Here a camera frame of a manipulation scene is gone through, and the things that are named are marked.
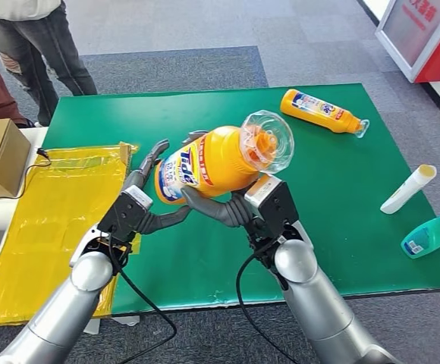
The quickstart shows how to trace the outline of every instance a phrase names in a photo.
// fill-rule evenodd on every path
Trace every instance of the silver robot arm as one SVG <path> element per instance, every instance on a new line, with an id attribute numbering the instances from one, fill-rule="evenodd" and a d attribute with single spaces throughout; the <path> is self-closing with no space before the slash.
<path id="1" fill-rule="evenodd" d="M 65 361 L 95 311 L 102 289 L 113 276 L 110 258 L 100 252 L 85 253 L 70 266 L 72 272 L 64 282 L 0 353 L 0 364 Z"/>
<path id="2" fill-rule="evenodd" d="M 184 220 L 190 208 L 149 212 L 153 201 L 142 188 L 167 140 L 156 144 L 98 224 L 87 231 L 70 261 L 71 273 L 20 334 L 0 353 L 0 364 L 58 364 L 70 354 L 98 304 L 101 292 L 123 267 L 136 233 L 151 234 Z"/>
<path id="3" fill-rule="evenodd" d="M 256 258 L 276 277 L 323 364 L 401 364 L 364 329 L 318 265 L 286 182 L 266 174 L 226 203 L 203 199 L 190 187 L 181 192 L 193 209 L 243 226 L 250 246 L 262 252 Z"/>

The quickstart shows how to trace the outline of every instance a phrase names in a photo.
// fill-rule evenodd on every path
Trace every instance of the green bottle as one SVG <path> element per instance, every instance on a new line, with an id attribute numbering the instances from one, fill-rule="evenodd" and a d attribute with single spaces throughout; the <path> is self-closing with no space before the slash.
<path id="1" fill-rule="evenodd" d="M 440 216 L 411 231 L 401 243 L 407 256 L 416 259 L 440 248 Z"/>

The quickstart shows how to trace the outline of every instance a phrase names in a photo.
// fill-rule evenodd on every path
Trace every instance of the yellow bottle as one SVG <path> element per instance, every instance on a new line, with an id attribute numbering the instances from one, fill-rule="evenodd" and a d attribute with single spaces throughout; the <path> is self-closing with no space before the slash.
<path id="1" fill-rule="evenodd" d="M 294 145 L 292 131 L 280 116 L 255 112 L 242 127 L 218 127 L 166 158 L 155 170 L 156 193 L 163 202 L 182 203 L 184 185 L 204 197 L 239 190 L 261 171 L 272 174 L 287 167 Z"/>
<path id="2" fill-rule="evenodd" d="M 369 120 L 361 120 L 350 111 L 296 89 L 289 89 L 280 102 L 280 110 L 295 118 L 327 127 L 335 133 L 353 133 L 358 138 L 363 137 L 370 125 Z"/>

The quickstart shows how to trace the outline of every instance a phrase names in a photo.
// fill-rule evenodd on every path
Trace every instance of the jeans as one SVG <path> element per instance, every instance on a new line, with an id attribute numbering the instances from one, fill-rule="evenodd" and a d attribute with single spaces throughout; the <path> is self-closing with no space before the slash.
<path id="1" fill-rule="evenodd" d="M 97 94 L 68 29 L 64 2 L 39 20 L 0 19 L 0 56 L 4 67 L 38 104 L 38 121 L 48 126 L 58 96 L 42 55 L 74 96 Z"/>

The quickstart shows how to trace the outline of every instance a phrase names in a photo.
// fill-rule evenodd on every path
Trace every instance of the black wire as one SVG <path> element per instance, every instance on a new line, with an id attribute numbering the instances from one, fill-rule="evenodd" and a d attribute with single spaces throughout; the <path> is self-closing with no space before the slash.
<path id="1" fill-rule="evenodd" d="M 156 344 L 152 345 L 150 347 L 148 347 L 147 349 L 144 349 L 144 350 L 142 350 L 142 351 L 135 353 L 134 355 L 129 356 L 129 358 L 124 359 L 124 360 L 123 360 L 121 362 L 119 362 L 118 364 L 125 364 L 126 362 L 130 362 L 132 360 L 138 358 L 138 357 L 142 356 L 144 354 L 149 353 L 150 351 L 154 350 L 157 347 L 160 347 L 161 345 L 166 344 L 168 341 L 169 341 L 169 340 L 172 339 L 173 337 L 176 336 L 176 334 L 178 333 L 178 329 L 176 328 L 176 326 L 169 317 L 166 316 L 164 312 L 161 311 L 161 309 L 160 309 L 159 307 L 156 306 L 153 301 L 148 299 L 145 294 L 141 292 L 141 290 L 139 290 L 138 287 L 136 287 L 135 284 L 134 284 L 132 281 L 131 281 L 131 278 L 128 277 L 126 273 L 124 273 L 124 271 L 122 269 L 122 267 L 120 266 L 120 264 L 117 261 L 117 259 L 113 254 L 111 242 L 109 242 L 109 255 L 110 256 L 110 260 L 112 261 L 113 265 L 119 273 L 120 273 L 121 276 L 126 282 L 127 282 L 134 292 L 137 293 L 141 299 L 144 300 L 144 302 L 147 303 L 149 306 L 151 306 L 156 312 L 159 313 L 162 318 L 163 318 L 166 322 L 167 322 L 168 324 L 169 324 L 169 326 L 171 326 L 173 329 L 172 334 L 169 335 L 169 337 L 166 337 L 166 338 L 165 338 L 163 340 L 161 340 L 161 341 L 160 341 L 158 343 L 156 343 Z"/>
<path id="2" fill-rule="evenodd" d="M 271 248 L 271 246 L 273 246 L 275 243 L 276 243 L 276 241 L 275 240 L 273 240 L 273 241 L 271 241 L 270 243 L 268 243 L 268 244 L 267 244 L 265 246 L 262 247 L 261 249 L 259 249 L 257 251 L 255 251 L 251 256 L 249 256 L 249 258 L 246 259 L 245 262 L 243 262 L 243 264 L 242 264 L 242 266 L 240 266 L 240 268 L 238 270 L 238 273 L 237 274 L 237 279 L 235 279 L 235 288 L 237 290 L 237 296 L 238 298 L 238 302 L 240 305 L 240 308 L 242 309 L 242 312 L 243 312 L 243 314 L 247 319 L 247 321 L 249 324 L 251 324 L 256 331 L 259 332 L 261 336 L 262 336 L 264 339 L 265 339 L 269 344 L 272 345 L 274 349 L 277 350 L 279 353 L 283 354 L 283 356 L 288 358 L 289 360 L 290 360 L 291 362 L 293 362 L 294 364 L 299 364 L 294 358 L 293 358 L 292 356 L 290 356 L 288 353 L 286 353 L 284 350 L 280 349 L 276 343 L 274 343 L 274 341 L 272 341 L 270 337 L 267 336 L 262 330 L 261 330 L 259 326 L 257 326 L 257 324 L 256 324 L 254 322 L 254 320 L 252 319 L 252 317 L 250 317 L 250 314 L 249 312 L 247 312 L 247 310 L 245 308 L 245 304 L 243 303 L 243 300 L 242 298 L 242 292 L 240 291 L 240 278 L 242 277 L 242 273 L 243 273 L 243 271 L 250 262 L 252 262 L 254 258 L 256 258 L 256 256 L 258 256 L 259 254 L 265 252 L 266 250 L 268 250 L 268 248 Z"/>
<path id="3" fill-rule="evenodd" d="M 21 199 L 21 197 L 23 197 L 23 195 L 26 191 L 26 180 L 27 178 L 27 172 L 30 169 L 33 168 L 33 167 L 48 167 L 49 165 L 52 164 L 51 160 L 49 160 L 48 158 L 47 158 L 47 160 L 48 160 L 48 163 L 44 164 L 44 165 L 42 165 L 42 164 L 30 165 L 30 166 L 26 168 L 24 171 L 24 180 L 23 181 L 23 188 L 21 189 L 21 192 L 20 192 L 18 196 L 14 196 L 14 197 L 2 196 L 2 197 L 0 197 L 0 199 Z"/>

